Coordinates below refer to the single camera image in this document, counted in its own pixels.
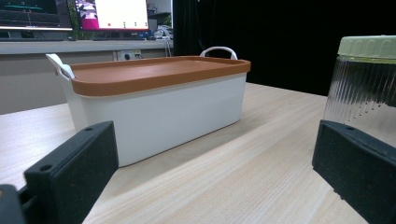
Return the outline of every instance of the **ribbed jar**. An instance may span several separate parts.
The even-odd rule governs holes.
[[[396,35],[342,38],[324,119],[396,147]]]

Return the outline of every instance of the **monitor screen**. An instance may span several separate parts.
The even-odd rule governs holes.
[[[146,0],[75,0],[81,31],[147,31]]]
[[[0,0],[0,31],[70,32],[66,0]]]

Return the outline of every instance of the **table surface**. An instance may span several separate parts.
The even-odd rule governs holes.
[[[312,168],[327,97],[247,83],[242,117],[120,168],[84,223],[367,223]],[[67,104],[0,116],[0,184],[76,131]]]
[[[43,42],[1,42],[1,54],[30,54],[30,53],[61,53],[122,49],[165,49],[166,43],[161,40],[107,40],[107,41],[43,41]]]

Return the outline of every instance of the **wooden table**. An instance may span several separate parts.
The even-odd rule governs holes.
[[[326,100],[247,83],[238,122],[120,168],[84,223],[367,223],[312,169]],[[0,127],[1,184],[17,189],[76,133],[67,105],[2,115]]]

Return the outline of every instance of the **light green lid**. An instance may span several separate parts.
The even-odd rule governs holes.
[[[338,49],[339,55],[396,59],[396,35],[344,36]]]

